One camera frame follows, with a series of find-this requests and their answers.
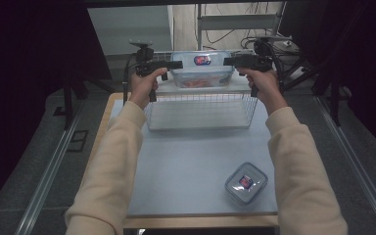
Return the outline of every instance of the wire mesh basket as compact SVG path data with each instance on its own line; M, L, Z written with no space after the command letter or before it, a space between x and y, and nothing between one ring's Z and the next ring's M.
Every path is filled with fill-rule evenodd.
M249 128L258 98L249 92L166 94L145 109L150 130Z

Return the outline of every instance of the person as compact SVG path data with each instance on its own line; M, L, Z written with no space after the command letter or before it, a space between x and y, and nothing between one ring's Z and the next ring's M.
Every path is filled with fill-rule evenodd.
M269 115L268 148L275 169L281 234L347 234L347 224L313 138L280 94L275 72L237 70L247 75L251 87L258 87L258 98ZM151 89L158 88L157 76L165 72L159 69L143 78L132 76L130 98L111 120L66 213L67 234L122 234L142 145L141 128L146 121L143 109L149 103Z

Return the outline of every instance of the sleeve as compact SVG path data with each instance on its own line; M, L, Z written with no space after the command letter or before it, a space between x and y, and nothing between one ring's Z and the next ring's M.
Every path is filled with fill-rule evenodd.
M66 234L122 234L146 117L126 102L113 118L66 213Z
M275 169L276 201L283 235L348 234L335 193L307 126L292 109L267 120Z

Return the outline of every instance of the food container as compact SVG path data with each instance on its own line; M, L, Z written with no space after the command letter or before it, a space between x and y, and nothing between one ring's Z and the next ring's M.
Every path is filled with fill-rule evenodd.
M225 189L239 205L247 205L267 184L267 176L251 163L242 164L228 177Z
M172 61L182 61L180 70L171 70L175 85L180 88L220 87L229 84L234 68L224 66L226 51L176 52Z

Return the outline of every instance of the hand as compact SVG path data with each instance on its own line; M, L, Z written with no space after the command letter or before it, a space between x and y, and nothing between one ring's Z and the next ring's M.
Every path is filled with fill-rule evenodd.
M261 72L245 68L237 68L237 71L246 74L249 86L256 85L258 88L258 98L264 103L267 113L271 115L276 110L287 107L285 99L280 94L277 75L274 70Z
M134 73L131 77L132 93L129 101L138 105L142 110L145 109L149 104L149 93L151 93L152 89L158 89L157 77L166 72L166 68L161 68L144 77Z

